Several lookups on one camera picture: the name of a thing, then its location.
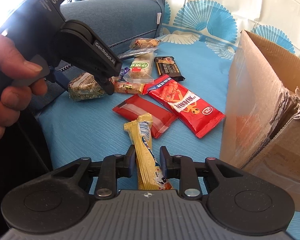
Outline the black chocolate bar wrapper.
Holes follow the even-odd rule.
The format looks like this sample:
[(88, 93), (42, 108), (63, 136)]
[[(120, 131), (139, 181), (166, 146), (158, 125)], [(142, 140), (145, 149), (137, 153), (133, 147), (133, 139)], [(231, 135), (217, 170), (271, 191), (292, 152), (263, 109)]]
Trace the black chocolate bar wrapper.
[(172, 56), (157, 56), (154, 58), (154, 63), (159, 76), (168, 75), (174, 81), (184, 81), (185, 77), (181, 74), (174, 57)]

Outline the purple milk candy wrapper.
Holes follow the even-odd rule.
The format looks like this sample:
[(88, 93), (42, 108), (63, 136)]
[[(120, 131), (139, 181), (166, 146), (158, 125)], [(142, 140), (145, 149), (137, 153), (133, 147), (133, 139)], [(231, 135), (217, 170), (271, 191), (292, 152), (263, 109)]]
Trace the purple milk candy wrapper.
[(123, 76), (126, 75), (128, 72), (129, 72), (129, 67), (121, 68), (121, 70), (120, 70), (120, 76), (123, 77)]

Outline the brown cardboard box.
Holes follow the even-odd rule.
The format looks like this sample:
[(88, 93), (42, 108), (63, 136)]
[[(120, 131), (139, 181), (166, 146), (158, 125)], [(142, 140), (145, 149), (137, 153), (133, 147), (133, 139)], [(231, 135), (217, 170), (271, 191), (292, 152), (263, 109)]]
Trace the brown cardboard box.
[(243, 30), (225, 114), (222, 161), (283, 188), (300, 211), (300, 58)]

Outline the silver stick sachet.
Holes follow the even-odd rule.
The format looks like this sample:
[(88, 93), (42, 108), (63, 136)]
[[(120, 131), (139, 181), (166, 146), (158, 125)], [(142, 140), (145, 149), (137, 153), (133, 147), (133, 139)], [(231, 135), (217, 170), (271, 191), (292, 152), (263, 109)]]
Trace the silver stick sachet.
[(119, 54), (117, 57), (122, 60), (131, 59), (133, 57), (145, 55), (148, 53), (153, 53), (155, 51), (156, 51), (156, 48), (144, 48), (144, 49), (136, 49), (136, 50), (131, 49), (131, 50), (125, 51), (124, 53)]

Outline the round puffed rice cake packet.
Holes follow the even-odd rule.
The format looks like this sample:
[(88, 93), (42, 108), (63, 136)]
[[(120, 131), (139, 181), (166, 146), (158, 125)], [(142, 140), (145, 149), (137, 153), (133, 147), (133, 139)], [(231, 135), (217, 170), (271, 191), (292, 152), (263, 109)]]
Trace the round puffed rice cake packet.
[(68, 84), (69, 97), (73, 101), (83, 101), (102, 98), (106, 95), (104, 89), (89, 73), (81, 73)]

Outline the red spicy snack packet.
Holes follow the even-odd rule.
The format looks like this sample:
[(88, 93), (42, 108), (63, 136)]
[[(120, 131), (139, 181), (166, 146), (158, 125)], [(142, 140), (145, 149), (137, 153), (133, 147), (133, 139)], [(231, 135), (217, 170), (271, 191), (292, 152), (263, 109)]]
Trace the red spicy snack packet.
[(142, 93), (174, 113), (199, 139), (225, 118), (221, 111), (167, 74), (146, 84)]

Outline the small peanut candy bar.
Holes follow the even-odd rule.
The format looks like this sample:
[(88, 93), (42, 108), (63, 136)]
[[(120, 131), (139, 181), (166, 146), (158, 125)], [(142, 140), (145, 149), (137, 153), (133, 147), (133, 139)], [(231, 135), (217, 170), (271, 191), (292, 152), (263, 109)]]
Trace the small peanut candy bar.
[(144, 84), (136, 82), (128, 82), (124, 79), (119, 80), (118, 78), (111, 79), (114, 85), (114, 92), (123, 94), (142, 94)]

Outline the yellow wafer snack packet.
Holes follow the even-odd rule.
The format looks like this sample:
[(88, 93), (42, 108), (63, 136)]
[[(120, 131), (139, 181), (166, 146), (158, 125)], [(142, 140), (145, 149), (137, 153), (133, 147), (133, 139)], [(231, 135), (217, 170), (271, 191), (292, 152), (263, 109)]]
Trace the yellow wafer snack packet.
[(173, 187), (163, 175), (152, 151), (152, 123), (152, 115), (145, 113), (124, 124), (124, 130), (129, 134), (136, 151), (138, 189), (171, 190)]

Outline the clear bag of nuts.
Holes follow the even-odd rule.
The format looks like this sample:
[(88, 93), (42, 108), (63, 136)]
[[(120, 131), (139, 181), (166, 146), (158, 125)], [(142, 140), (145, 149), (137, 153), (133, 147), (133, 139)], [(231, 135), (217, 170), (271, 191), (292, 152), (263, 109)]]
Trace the clear bag of nuts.
[(132, 50), (156, 48), (160, 42), (161, 40), (157, 38), (136, 38), (131, 42), (129, 48)]

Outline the blue fan pattern cloth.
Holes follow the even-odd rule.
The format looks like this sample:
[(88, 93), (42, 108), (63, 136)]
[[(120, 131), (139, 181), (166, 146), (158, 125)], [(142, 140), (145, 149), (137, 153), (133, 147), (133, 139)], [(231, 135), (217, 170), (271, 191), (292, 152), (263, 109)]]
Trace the blue fan pattern cloth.
[[(228, 74), (240, 32), (248, 30), (300, 57), (300, 0), (165, 0), (159, 56), (172, 56), (184, 86), (220, 111), (225, 110)], [(48, 84), (38, 116), (52, 165), (80, 157), (94, 161), (130, 145), (124, 118), (113, 108), (127, 98), (115, 93), (74, 102)]]

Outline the green label pastry packet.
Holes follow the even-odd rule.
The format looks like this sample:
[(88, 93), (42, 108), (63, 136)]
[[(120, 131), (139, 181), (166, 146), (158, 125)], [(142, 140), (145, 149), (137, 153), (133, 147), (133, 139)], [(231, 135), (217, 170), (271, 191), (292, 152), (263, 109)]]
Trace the green label pastry packet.
[(154, 58), (155, 53), (147, 53), (135, 57), (123, 79), (130, 83), (153, 83), (152, 70)]

